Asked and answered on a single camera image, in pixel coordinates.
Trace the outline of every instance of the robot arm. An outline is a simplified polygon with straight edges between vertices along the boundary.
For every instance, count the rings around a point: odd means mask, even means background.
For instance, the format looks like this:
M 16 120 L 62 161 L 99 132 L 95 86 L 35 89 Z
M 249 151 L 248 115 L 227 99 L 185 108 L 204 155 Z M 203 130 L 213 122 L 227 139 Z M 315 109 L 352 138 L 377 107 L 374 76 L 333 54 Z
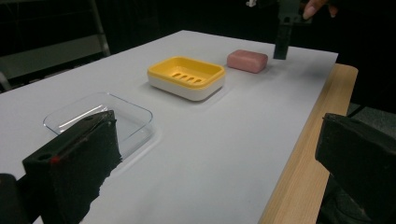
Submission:
M 254 7 L 259 4 L 260 7 L 271 6 L 279 3 L 279 26 L 276 35 L 274 59 L 286 60 L 291 37 L 291 30 L 296 23 L 310 23 L 311 20 L 305 21 L 300 11 L 300 0 L 249 0 L 248 7 Z

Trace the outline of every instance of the yellow soap dish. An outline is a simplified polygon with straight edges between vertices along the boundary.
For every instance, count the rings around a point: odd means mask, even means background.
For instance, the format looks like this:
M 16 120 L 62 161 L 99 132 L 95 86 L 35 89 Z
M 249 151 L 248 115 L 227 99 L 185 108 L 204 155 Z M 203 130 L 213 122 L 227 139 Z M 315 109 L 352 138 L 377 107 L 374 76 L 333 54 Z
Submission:
M 175 56 L 155 63 L 148 69 L 151 86 L 192 101 L 204 100 L 224 84 L 222 66 Z

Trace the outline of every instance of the soap dish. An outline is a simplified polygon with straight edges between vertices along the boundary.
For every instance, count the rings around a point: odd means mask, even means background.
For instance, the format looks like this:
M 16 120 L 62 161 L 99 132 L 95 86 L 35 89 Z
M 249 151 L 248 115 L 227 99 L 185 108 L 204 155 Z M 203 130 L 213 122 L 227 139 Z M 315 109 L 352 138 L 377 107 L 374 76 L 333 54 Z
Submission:
M 61 134 L 80 119 L 103 111 L 113 110 L 119 151 L 124 160 L 143 146 L 154 134 L 152 113 L 108 92 L 98 92 L 67 105 L 44 119 L 44 126 Z
M 222 66 L 192 58 L 175 56 L 148 69 L 151 86 L 192 101 L 200 101 L 224 85 Z

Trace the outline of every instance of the table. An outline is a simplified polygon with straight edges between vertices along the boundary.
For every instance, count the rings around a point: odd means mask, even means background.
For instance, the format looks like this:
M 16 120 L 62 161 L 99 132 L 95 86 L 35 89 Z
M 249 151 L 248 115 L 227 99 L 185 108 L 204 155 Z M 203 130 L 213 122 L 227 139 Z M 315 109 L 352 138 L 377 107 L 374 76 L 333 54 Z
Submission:
M 250 74 L 226 66 L 236 49 L 272 55 L 274 45 L 180 31 L 1 94 L 0 172 L 24 175 L 21 160 L 54 137 L 48 114 L 108 91 L 150 110 L 156 133 L 83 223 L 315 223 L 328 176 L 313 157 L 321 117 L 346 112 L 357 70 L 290 47 Z M 223 65 L 223 88 L 191 102 L 151 87 L 148 67 L 175 55 Z

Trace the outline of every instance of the soap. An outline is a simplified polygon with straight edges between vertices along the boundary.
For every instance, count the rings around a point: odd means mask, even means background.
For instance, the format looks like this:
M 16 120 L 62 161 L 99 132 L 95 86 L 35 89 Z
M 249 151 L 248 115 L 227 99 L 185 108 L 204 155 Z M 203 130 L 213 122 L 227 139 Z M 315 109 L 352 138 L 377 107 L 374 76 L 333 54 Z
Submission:
M 244 49 L 238 49 L 227 57 L 227 66 L 255 74 L 264 69 L 267 62 L 268 55 Z

